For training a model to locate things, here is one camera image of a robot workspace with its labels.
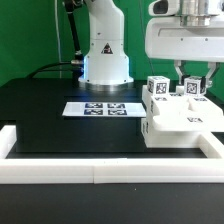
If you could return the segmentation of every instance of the cable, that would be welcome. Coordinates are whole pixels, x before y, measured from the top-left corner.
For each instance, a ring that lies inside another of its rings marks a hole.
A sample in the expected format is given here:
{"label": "cable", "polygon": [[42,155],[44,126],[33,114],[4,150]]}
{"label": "cable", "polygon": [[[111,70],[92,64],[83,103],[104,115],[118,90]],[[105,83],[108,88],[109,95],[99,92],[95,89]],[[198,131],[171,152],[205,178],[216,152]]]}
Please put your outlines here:
{"label": "cable", "polygon": [[[138,0],[139,5],[139,11],[140,11],[140,21],[141,21],[141,30],[142,30],[142,37],[143,37],[143,43],[145,42],[145,29],[144,29],[144,21],[143,21],[143,12],[142,12],[142,1]],[[148,57],[149,65],[152,71],[152,75],[155,76],[155,70],[152,64],[151,58]]]}
{"label": "cable", "polygon": [[56,27],[56,35],[57,35],[57,44],[58,44],[58,59],[59,62],[62,61],[61,58],[61,38],[60,38],[60,30],[59,30],[59,22],[58,22],[58,0],[54,2],[54,11],[55,11],[55,27]]}
{"label": "cable", "polygon": [[45,65],[45,66],[42,66],[40,68],[38,68],[37,70],[31,72],[30,74],[28,74],[26,76],[27,79],[32,79],[38,72],[46,69],[46,68],[52,68],[52,67],[55,67],[55,66],[59,66],[59,65],[71,65],[71,62],[70,61],[65,61],[65,62],[57,62],[57,63],[53,63],[53,64],[48,64],[48,65]]}

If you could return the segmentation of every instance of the black tabletop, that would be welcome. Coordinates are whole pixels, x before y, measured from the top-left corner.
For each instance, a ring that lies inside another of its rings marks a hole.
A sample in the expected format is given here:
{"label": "black tabletop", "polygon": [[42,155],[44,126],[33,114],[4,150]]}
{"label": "black tabletop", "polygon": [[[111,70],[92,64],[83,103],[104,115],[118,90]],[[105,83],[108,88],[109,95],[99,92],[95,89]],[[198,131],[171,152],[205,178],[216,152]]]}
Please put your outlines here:
{"label": "black tabletop", "polygon": [[[61,116],[67,101],[141,102],[142,84],[102,94],[76,89],[69,79],[8,82],[0,88],[1,126],[16,124],[18,131],[8,158],[204,158],[197,149],[147,149],[138,119],[118,119],[114,124],[111,119],[95,122]],[[104,131],[98,133],[99,127]],[[108,131],[113,138],[102,140]],[[88,144],[73,143],[74,135]],[[223,223],[223,207],[223,184],[0,185],[3,224]]]}

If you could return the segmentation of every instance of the robotic end effector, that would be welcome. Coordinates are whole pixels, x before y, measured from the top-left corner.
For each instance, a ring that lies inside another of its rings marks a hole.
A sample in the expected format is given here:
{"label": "robotic end effector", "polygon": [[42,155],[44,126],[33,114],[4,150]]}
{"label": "robotic end effector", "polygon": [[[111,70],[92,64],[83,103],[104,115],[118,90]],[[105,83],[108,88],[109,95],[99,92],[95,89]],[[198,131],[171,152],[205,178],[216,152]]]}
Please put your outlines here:
{"label": "robotic end effector", "polygon": [[146,53],[172,59],[179,82],[186,61],[207,61],[206,87],[224,62],[224,0],[158,0],[150,4]]}

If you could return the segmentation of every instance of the white block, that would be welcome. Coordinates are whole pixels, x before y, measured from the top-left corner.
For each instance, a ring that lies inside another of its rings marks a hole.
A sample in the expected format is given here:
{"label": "white block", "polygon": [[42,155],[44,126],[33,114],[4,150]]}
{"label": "white block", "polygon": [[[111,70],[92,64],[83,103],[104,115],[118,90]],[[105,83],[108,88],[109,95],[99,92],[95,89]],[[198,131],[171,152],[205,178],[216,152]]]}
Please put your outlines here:
{"label": "white block", "polygon": [[148,91],[153,96],[164,96],[169,92],[170,79],[163,76],[149,76],[147,81]]}
{"label": "white block", "polygon": [[184,94],[188,96],[201,96],[206,93],[205,78],[191,76],[184,80]]}

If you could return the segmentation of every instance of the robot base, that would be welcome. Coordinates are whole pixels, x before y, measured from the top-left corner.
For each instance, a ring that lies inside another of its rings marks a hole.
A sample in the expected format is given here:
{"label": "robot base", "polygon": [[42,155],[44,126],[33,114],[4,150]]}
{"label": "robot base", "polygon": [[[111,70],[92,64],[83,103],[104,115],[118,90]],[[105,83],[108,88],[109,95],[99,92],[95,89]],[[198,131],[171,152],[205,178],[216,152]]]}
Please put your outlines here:
{"label": "robot base", "polygon": [[94,83],[89,83],[89,82],[79,80],[79,87],[83,89],[94,90],[94,91],[115,92],[115,91],[133,88],[133,79],[122,84],[111,84],[111,85],[94,84]]}

